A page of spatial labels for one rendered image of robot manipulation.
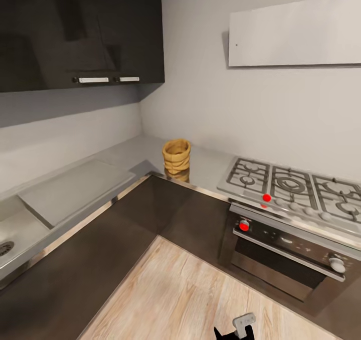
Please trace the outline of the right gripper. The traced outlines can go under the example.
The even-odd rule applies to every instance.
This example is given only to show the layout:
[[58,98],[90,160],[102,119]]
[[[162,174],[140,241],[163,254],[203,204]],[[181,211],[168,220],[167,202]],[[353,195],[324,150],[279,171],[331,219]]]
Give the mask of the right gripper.
[[219,331],[216,328],[214,328],[214,332],[217,340],[255,340],[251,325],[246,326],[245,331],[247,336],[243,338],[239,338],[237,335],[234,334],[234,332],[229,333],[227,335],[221,335]]

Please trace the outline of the popcorn bag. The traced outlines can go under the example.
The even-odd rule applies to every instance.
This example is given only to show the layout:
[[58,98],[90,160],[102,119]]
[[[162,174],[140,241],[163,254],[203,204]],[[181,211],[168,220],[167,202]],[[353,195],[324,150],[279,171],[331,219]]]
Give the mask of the popcorn bag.
[[164,166],[171,174],[187,170],[190,167],[191,143],[186,139],[177,139],[164,145],[162,154]]

